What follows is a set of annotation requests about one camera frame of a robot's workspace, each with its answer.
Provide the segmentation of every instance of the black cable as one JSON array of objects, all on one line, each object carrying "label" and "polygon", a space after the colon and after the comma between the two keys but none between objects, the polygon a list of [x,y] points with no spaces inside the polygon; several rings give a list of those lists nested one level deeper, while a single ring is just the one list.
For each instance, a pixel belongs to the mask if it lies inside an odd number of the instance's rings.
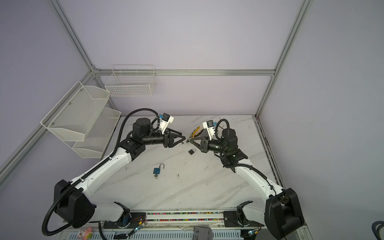
[{"label": "black cable", "polygon": [[104,234],[103,234],[103,232],[102,232],[102,230],[101,230],[101,222],[99,222],[99,234],[100,234],[102,240],[108,240],[108,239],[106,239],[106,238],[104,237]]},{"label": "black cable", "polygon": [[157,120],[157,127],[154,129],[155,131],[158,130],[159,127],[160,127],[160,117],[159,117],[159,115],[157,115],[156,118],[151,122],[152,126],[156,122],[156,120]]},{"label": "black cable", "polygon": [[372,223],[372,232],[375,235],[375,237],[377,238],[377,240],[381,240],[380,229],[383,226],[384,226],[384,221],[376,221],[376,222]]},{"label": "black cable", "polygon": [[226,168],[231,168],[231,167],[247,167],[253,171],[255,171],[258,175],[260,175],[264,180],[267,180],[267,177],[262,173],[260,172],[259,170],[257,170],[256,168],[254,168],[253,166],[251,165],[248,165],[248,164],[243,164],[243,163],[237,163],[237,164],[234,164],[234,165],[229,165],[229,166],[223,166],[223,167],[226,167]]},{"label": "black cable", "polygon": [[226,142],[226,143],[222,146],[222,148],[220,149],[220,156],[219,156],[219,158],[220,158],[221,163],[223,164],[223,167],[225,166],[225,163],[224,163],[224,161],[223,161],[223,152],[224,152],[224,148],[227,146],[227,144],[228,144],[228,142]]},{"label": "black cable", "polygon": [[67,193],[69,193],[80,182],[81,182],[81,179],[75,181],[72,185],[70,185],[67,189],[65,189],[64,192],[59,195],[59,197],[54,201],[52,206],[49,208],[47,214],[44,217],[43,224],[41,225],[41,232],[45,236],[55,235],[55,234],[57,234],[57,233],[59,233],[59,232],[63,231],[64,229],[71,226],[70,224],[66,224],[66,225],[64,225],[64,226],[62,226],[62,227],[60,227],[54,231],[48,230],[48,222],[49,222],[49,219],[51,218],[53,211],[56,209],[57,205],[65,197],[65,195],[67,195]]},{"label": "black cable", "polygon": [[146,136],[146,138],[150,138],[152,136],[153,131],[154,131],[152,124],[150,125],[150,127],[151,127],[151,130],[150,130],[148,136]]},{"label": "black cable", "polygon": [[227,129],[228,129],[228,132],[227,132],[227,140],[228,140],[228,138],[229,138],[229,122],[228,122],[228,120],[226,120],[226,119],[220,119],[218,122],[217,122],[217,124],[216,124],[216,127],[215,127],[215,137],[217,138],[217,140],[220,140],[220,138],[218,137],[218,135],[217,135],[217,128],[218,128],[218,126],[220,125],[220,123],[221,122],[225,122],[226,124],[227,124]]},{"label": "black cable", "polygon": [[133,131],[130,131],[128,134],[127,134],[127,137],[126,138],[129,138],[131,136],[131,134],[133,133]]}]

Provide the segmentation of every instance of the padlock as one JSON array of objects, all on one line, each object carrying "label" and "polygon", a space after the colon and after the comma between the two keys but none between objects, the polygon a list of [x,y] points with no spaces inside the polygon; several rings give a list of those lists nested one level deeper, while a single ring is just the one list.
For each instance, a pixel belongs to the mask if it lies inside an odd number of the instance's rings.
[{"label": "padlock", "polygon": [[160,167],[161,165],[163,165],[163,168],[165,167],[164,163],[160,163],[160,166],[159,167],[155,167],[153,169],[153,174],[155,175],[155,178],[157,179],[157,175],[160,174]]},{"label": "padlock", "polygon": [[159,167],[155,167],[153,169],[153,174],[160,174],[160,168]]}]

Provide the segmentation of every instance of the marble table surface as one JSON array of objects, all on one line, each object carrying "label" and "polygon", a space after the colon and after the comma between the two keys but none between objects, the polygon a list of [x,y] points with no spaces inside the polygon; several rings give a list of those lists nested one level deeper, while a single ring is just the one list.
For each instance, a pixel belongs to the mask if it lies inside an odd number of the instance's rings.
[{"label": "marble table surface", "polygon": [[[275,181],[251,115],[174,117],[168,127],[182,132],[187,138],[197,126],[202,128],[202,122],[218,122],[226,118],[236,131],[239,148],[255,168]],[[132,123],[137,118],[128,119],[122,139],[132,130]],[[123,119],[119,120],[107,154],[116,144]],[[164,148],[162,144],[146,146],[140,156],[103,183],[91,200],[118,201],[132,210],[233,209],[247,200],[260,202],[260,206],[265,207],[252,187],[230,169],[223,168],[213,152],[197,150],[190,155],[188,151],[192,148],[191,143],[173,148]],[[153,168],[159,167],[160,163],[164,163],[165,168],[161,168],[158,179],[155,179]]]}]

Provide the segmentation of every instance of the wire basket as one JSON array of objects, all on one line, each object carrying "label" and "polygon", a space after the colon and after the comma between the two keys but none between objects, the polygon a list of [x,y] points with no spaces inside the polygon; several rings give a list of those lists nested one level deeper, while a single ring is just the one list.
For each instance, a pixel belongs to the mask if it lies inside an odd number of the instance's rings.
[{"label": "wire basket", "polygon": [[152,96],[156,87],[152,65],[112,65],[105,89],[112,97]]},{"label": "wire basket", "polygon": [[83,86],[65,103],[60,112],[49,122],[41,124],[62,141],[84,141],[109,99],[109,91]]},{"label": "wire basket", "polygon": [[111,108],[103,108],[84,141],[65,142],[65,144],[82,158],[101,158],[119,121],[120,114],[121,112]]}]

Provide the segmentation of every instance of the lavender wall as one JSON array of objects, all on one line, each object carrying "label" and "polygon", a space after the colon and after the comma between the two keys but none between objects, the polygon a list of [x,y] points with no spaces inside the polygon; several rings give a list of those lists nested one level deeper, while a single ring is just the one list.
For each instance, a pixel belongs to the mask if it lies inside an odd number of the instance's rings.
[{"label": "lavender wall", "polygon": [[61,0],[98,68],[274,69],[302,0]]},{"label": "lavender wall", "polygon": [[[0,165],[86,72],[48,1],[1,2]],[[0,189],[1,239],[49,239],[41,233],[41,222],[52,204],[55,183],[79,175],[96,161],[81,159],[46,133]],[[53,216],[50,229],[61,222]]]},{"label": "lavender wall", "polygon": [[[106,83],[109,77],[101,79]],[[112,97],[122,115],[138,108],[171,115],[254,114],[270,77],[158,76],[156,79],[153,96]]]},{"label": "lavender wall", "polygon": [[261,113],[314,239],[374,240],[384,220],[383,12],[313,1]]}]

